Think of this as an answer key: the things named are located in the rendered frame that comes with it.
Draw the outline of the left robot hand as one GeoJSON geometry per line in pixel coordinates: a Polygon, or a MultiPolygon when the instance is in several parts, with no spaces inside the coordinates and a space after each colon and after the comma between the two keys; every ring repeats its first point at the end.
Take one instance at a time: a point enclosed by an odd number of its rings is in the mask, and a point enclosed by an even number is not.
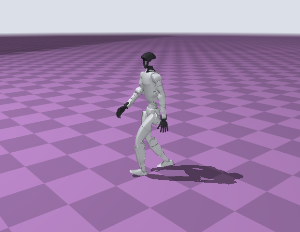
{"type": "Polygon", "coordinates": [[[167,119],[162,119],[162,115],[160,115],[160,117],[161,117],[161,122],[160,122],[160,124],[159,124],[159,126],[158,126],[157,129],[159,129],[159,127],[161,126],[160,132],[161,132],[162,129],[163,129],[163,133],[164,133],[164,131],[166,132],[166,128],[167,128],[167,131],[168,131],[168,124],[167,124],[167,122],[166,122],[167,119]]]}

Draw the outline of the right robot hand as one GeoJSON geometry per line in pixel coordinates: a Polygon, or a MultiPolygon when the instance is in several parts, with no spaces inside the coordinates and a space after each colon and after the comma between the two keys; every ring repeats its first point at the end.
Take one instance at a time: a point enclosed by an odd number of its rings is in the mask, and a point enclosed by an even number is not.
{"type": "Polygon", "coordinates": [[[129,104],[129,102],[125,103],[124,106],[118,108],[117,112],[116,112],[116,116],[118,118],[120,118],[120,115],[125,111],[125,109],[128,109],[127,108],[127,105],[129,104]]]}

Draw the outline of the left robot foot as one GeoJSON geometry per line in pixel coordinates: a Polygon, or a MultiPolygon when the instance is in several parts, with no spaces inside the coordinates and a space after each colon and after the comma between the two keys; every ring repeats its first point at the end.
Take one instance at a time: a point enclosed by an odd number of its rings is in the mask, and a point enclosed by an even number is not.
{"type": "MultiPolygon", "coordinates": [[[[142,170],[142,171],[143,171],[143,170],[142,170]]],[[[141,169],[130,170],[131,173],[136,174],[136,175],[140,175],[140,176],[142,176],[142,175],[147,175],[147,174],[148,174],[147,171],[145,171],[145,172],[142,172],[142,171],[141,171],[141,169]]]]}

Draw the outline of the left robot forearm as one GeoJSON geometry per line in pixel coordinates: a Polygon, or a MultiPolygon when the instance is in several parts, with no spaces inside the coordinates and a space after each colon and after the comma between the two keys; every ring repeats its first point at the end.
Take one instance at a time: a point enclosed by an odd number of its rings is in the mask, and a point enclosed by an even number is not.
{"type": "Polygon", "coordinates": [[[160,105],[160,112],[162,115],[162,119],[166,119],[166,101],[165,101],[165,97],[164,95],[159,95],[158,96],[159,99],[159,105],[160,105]]]}

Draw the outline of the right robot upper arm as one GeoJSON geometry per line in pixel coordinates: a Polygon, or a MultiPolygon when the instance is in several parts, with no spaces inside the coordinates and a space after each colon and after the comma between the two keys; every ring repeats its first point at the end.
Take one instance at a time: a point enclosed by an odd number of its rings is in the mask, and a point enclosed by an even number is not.
{"type": "Polygon", "coordinates": [[[143,94],[143,84],[142,84],[142,73],[140,73],[139,87],[136,88],[135,92],[139,95],[143,94]]]}

